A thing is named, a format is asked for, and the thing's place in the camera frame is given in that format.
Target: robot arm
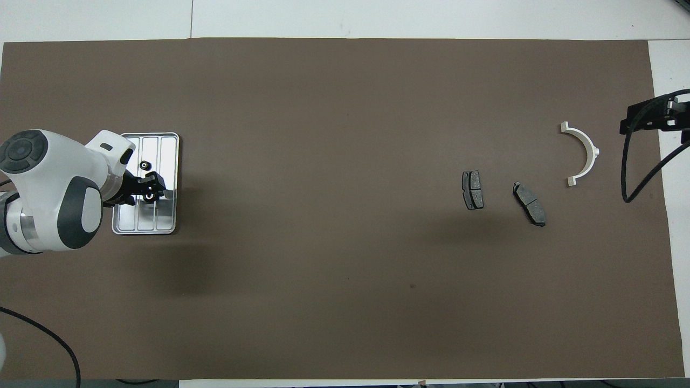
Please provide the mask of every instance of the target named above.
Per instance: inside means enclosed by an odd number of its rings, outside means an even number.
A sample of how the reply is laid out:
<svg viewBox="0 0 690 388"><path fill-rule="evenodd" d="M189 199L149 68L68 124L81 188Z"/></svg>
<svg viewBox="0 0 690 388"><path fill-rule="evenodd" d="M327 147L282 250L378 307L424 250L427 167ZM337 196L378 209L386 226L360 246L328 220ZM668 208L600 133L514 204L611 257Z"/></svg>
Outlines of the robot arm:
<svg viewBox="0 0 690 388"><path fill-rule="evenodd" d="M0 257L81 248L100 227L104 205L164 189L156 173L142 182L126 171L134 149L106 130L85 146L37 129L3 143L0 170L17 191L0 192Z"/></svg>

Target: white semicircular part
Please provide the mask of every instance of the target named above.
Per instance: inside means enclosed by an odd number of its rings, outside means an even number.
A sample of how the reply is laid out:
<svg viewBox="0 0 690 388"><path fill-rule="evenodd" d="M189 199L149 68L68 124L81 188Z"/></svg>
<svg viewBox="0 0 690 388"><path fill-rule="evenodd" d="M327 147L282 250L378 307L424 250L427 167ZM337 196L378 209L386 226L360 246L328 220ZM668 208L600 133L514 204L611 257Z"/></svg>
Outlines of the white semicircular part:
<svg viewBox="0 0 690 388"><path fill-rule="evenodd" d="M84 193L84 205L81 210L81 227L91 233L98 229L103 215L101 194L95 188L87 188Z"/></svg>
<svg viewBox="0 0 690 388"><path fill-rule="evenodd" d="M580 171L580 173L578 173L577 175L568 177L568 186L575 186L576 184L578 184L577 179L587 174L592 169L592 166L594 166L594 161L597 159L597 156L599 156L599 148L596 148L594 146L594 143L592 143L592 139L590 139L589 136L587 136L584 132L582 132L579 129L569 127L568 122L561 123L561 133L568 133L572 136L577 137L578 139L580 139L582 144L584 144L584 148L587 150L587 162L582 168L582 171Z"/></svg>

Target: silver tray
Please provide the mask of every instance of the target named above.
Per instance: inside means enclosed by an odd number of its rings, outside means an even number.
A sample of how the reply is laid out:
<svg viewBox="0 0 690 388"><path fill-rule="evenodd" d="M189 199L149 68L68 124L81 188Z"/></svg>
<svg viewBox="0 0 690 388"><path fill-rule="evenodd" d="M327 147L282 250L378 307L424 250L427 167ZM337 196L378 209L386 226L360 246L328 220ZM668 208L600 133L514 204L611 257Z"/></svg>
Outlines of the silver tray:
<svg viewBox="0 0 690 388"><path fill-rule="evenodd" d="M134 143L135 152L127 164L127 170L134 176L143 177L149 171L139 168L146 160L151 170L158 172L166 184L163 196L156 202L146 203L136 195L136 204L116 205L112 210L112 231L119 235L166 235L175 230L177 210L177 168L179 157L179 136L177 133L123 133L123 137Z"/></svg>

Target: gray floor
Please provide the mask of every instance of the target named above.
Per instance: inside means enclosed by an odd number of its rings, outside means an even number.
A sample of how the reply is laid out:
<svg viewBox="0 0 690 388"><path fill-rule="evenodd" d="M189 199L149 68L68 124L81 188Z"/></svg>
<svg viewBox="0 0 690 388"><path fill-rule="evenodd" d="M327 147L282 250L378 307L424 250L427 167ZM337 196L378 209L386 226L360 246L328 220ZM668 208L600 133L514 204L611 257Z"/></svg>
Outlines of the gray floor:
<svg viewBox="0 0 690 388"><path fill-rule="evenodd" d="M690 388L690 378L663 378L644 380L607 380L607 382L621 388ZM2 388L72 388L74 380L0 380ZM558 382L535 382L537 388L561 388ZM177 388L176 380L160 380L145 385L127 385L116 380L84 380L83 388ZM430 385L428 388L472 388L472 384L463 385ZM566 388L610 388L598 380L566 381ZM510 382L504 388L530 388L524 382Z"/></svg>
<svg viewBox="0 0 690 388"><path fill-rule="evenodd" d="M74 388L74 380L0 380L1 388ZM116 380L82 380L83 388L177 388L177 380L159 380L144 385L127 385Z"/></svg>

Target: white table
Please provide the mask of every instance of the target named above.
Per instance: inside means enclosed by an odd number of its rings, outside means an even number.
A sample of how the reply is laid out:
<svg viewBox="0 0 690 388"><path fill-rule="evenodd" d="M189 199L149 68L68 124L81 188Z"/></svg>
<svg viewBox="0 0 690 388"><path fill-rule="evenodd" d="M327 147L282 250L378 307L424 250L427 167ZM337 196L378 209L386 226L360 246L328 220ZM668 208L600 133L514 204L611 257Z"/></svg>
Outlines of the white table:
<svg viewBox="0 0 690 388"><path fill-rule="evenodd" d="M649 41L655 94L690 88L690 13L672 0L0 0L0 42L190 37L643 39ZM679 143L679 133L660 133L662 155ZM662 174L684 368L690 376L690 152ZM412 385L424 379L419 377L191 380L180 387ZM491 380L426 382L486 381Z"/></svg>

